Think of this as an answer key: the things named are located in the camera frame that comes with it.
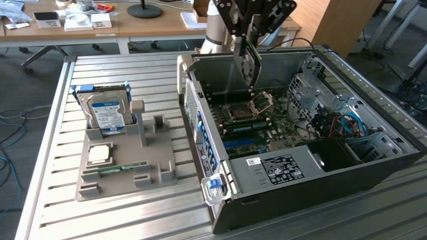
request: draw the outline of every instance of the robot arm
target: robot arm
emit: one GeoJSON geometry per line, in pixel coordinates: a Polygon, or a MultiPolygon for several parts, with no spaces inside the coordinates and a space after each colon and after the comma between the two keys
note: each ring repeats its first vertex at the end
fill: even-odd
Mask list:
{"type": "Polygon", "coordinates": [[[234,58],[250,87],[262,71],[259,37],[274,33],[296,8],[292,0],[212,0],[227,30],[235,36],[234,58]]]}

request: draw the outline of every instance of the paper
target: paper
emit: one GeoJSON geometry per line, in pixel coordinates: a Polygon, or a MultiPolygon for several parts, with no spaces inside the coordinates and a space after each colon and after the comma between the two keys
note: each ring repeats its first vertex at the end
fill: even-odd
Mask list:
{"type": "Polygon", "coordinates": [[[20,28],[28,27],[29,24],[25,22],[20,24],[5,24],[4,26],[7,27],[7,29],[20,29],[20,28]]]}
{"type": "Polygon", "coordinates": [[[184,21],[187,29],[189,30],[207,29],[208,24],[197,23],[192,12],[181,12],[180,17],[181,17],[181,20],[184,21]]]}

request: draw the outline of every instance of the gray floor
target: gray floor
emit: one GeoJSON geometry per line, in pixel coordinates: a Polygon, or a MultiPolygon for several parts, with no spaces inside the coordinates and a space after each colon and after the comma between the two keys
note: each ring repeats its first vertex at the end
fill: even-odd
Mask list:
{"type": "MultiPolygon", "coordinates": [[[[374,34],[384,15],[374,18],[367,26],[367,34],[374,34]]],[[[386,32],[378,41],[378,47],[374,50],[379,50],[383,44],[383,39],[387,37],[386,32]]],[[[407,64],[416,55],[418,51],[423,48],[427,40],[427,34],[408,29],[402,35],[400,39],[394,45],[395,56],[384,56],[382,62],[384,64],[395,64],[406,71],[407,64]]],[[[188,41],[189,47],[200,45],[200,41],[188,41]]],[[[159,46],[161,50],[152,50],[149,42],[143,45],[133,45],[139,48],[136,52],[157,52],[157,51],[177,51],[184,50],[185,46],[183,41],[161,41],[159,46]]],[[[113,43],[100,44],[101,51],[92,49],[91,45],[65,46],[64,50],[69,55],[75,56],[91,56],[103,54],[119,54],[119,47],[113,43]]],[[[33,53],[40,49],[39,47],[29,47],[29,51],[33,53]]],[[[61,72],[63,56],[59,52],[49,52],[40,60],[37,60],[31,67],[35,70],[35,74],[28,76],[23,73],[20,63],[29,57],[29,54],[19,52],[17,48],[11,48],[7,55],[0,57],[0,76],[4,76],[0,80],[0,112],[15,109],[28,109],[37,105],[45,105],[52,102],[53,93],[56,89],[57,77],[61,72]]],[[[382,66],[364,59],[359,55],[350,55],[348,62],[363,73],[368,74],[382,66]]],[[[396,86],[399,79],[390,74],[390,70],[375,71],[370,74],[368,79],[375,82],[382,88],[396,86]]],[[[422,78],[427,78],[427,70],[422,73],[422,78]]],[[[44,114],[47,110],[35,112],[33,114],[44,114]]],[[[11,123],[19,123],[21,119],[9,121],[11,123]]],[[[15,211],[0,215],[0,239],[9,240],[15,237],[16,227],[20,219],[20,208],[24,205],[25,192],[28,190],[31,177],[33,173],[33,167],[36,163],[39,146],[41,143],[44,128],[47,124],[47,118],[29,120],[25,124],[27,134],[23,140],[9,147],[5,151],[9,159],[12,159],[19,174],[19,180],[21,183],[23,196],[19,204],[15,206],[15,211]]],[[[7,137],[11,132],[15,131],[15,127],[0,124],[0,140],[7,137]]],[[[0,180],[4,179],[5,171],[0,172],[0,180]]],[[[5,185],[0,187],[0,209],[5,209],[13,202],[17,196],[16,183],[11,177],[5,185]]]]}

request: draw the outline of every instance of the plastic bag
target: plastic bag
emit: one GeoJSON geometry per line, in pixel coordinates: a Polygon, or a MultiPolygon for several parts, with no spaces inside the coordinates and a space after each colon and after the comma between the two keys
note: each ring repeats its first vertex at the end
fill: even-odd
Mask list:
{"type": "Polygon", "coordinates": [[[32,18],[13,4],[8,3],[0,3],[0,16],[5,16],[13,24],[32,21],[32,18]]]}

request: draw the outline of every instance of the hard drive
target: hard drive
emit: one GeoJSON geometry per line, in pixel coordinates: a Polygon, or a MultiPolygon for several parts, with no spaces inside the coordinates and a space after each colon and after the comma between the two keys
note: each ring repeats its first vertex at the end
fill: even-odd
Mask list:
{"type": "Polygon", "coordinates": [[[72,86],[91,129],[100,128],[103,135],[125,133],[125,125],[133,124],[131,113],[131,86],[125,82],[115,86],[92,84],[72,86]]]}

